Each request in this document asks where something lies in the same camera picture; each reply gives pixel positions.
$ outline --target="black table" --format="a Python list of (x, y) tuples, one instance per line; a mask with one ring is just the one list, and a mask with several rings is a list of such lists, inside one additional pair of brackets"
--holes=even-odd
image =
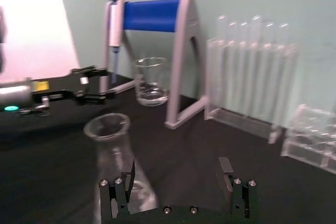
[(166, 106), (141, 106), (134, 90), (101, 106), (72, 101), (51, 106), (47, 119), (0, 114), (1, 223), (90, 223), (96, 157), (82, 129), (109, 112), (130, 117), (132, 149), (161, 204), (221, 210), (215, 171), (224, 156), (237, 177), (258, 183), (263, 223), (334, 223), (336, 175), (280, 157), (282, 141), (269, 145), (204, 121), (203, 113), (169, 130)]

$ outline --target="light green wall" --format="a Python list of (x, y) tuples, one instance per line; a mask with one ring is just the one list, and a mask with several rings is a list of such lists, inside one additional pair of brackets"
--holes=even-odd
[[(225, 14), (238, 20), (261, 15), (268, 19), (291, 24), (291, 35), (300, 42), (302, 60), (297, 76), (305, 74), (304, 89), (294, 83), (297, 96), (293, 97), (291, 111), (298, 101), (331, 109), (336, 98), (333, 80), (336, 71), (335, 50), (336, 2), (334, 0), (196, 0), (206, 38), (216, 35), (215, 19)], [(70, 27), (82, 66), (100, 65), (103, 55), (103, 9), (106, 0), (64, 0)], [(159, 55), (170, 57), (172, 37), (168, 34), (132, 33), (132, 42), (139, 56)], [(127, 58), (121, 56), (120, 73), (131, 74)], [(193, 83), (193, 68), (188, 67), (184, 93)]]

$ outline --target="bolt head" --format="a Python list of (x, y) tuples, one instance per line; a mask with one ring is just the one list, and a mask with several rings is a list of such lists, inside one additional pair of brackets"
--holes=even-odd
[(256, 186), (257, 183), (254, 180), (251, 180), (248, 182), (250, 186)]
[(83, 91), (78, 91), (78, 92), (76, 92), (76, 96), (77, 97), (82, 97), (83, 96)]
[(197, 207), (192, 207), (192, 208), (190, 208), (190, 212), (195, 215), (195, 214), (198, 213), (198, 208)]
[(171, 212), (172, 210), (170, 209), (170, 207), (165, 207), (163, 208), (163, 212), (167, 215)]
[(121, 178), (117, 178), (115, 181), (114, 181), (116, 184), (120, 184), (122, 182), (122, 179)]
[(100, 185), (102, 185), (102, 186), (105, 186), (105, 185), (107, 185), (107, 184), (108, 184), (108, 182), (107, 182), (106, 179), (103, 179), (103, 180), (100, 182)]
[(233, 181), (238, 185), (242, 183), (242, 181), (239, 178), (235, 178)]

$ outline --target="beaker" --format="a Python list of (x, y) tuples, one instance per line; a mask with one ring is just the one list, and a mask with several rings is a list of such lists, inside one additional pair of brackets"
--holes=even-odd
[[(123, 114), (99, 116), (84, 127), (84, 132), (96, 144), (98, 179), (95, 185), (93, 223), (101, 223), (99, 183), (103, 179), (113, 182), (122, 172), (130, 172), (135, 163), (135, 179), (128, 209), (131, 214), (157, 207), (157, 199), (142, 168), (130, 147), (128, 129), (130, 119)], [(115, 199), (111, 202), (112, 216), (118, 213)]]
[(158, 106), (168, 100), (168, 91), (163, 87), (164, 58), (150, 57), (136, 60), (135, 92), (137, 101), (144, 106)]

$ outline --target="glass flask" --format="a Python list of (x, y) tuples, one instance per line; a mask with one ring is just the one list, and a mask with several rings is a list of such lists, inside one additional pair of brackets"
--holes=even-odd
[[(96, 144), (98, 179), (95, 185), (93, 223), (101, 223), (99, 183), (103, 179), (113, 182), (122, 172), (130, 172), (135, 163), (135, 179), (128, 209), (131, 214), (157, 207), (158, 200), (142, 168), (131, 151), (128, 129), (130, 119), (123, 114), (111, 113), (99, 116), (84, 127), (84, 132)], [(112, 216), (118, 213), (112, 199)]]

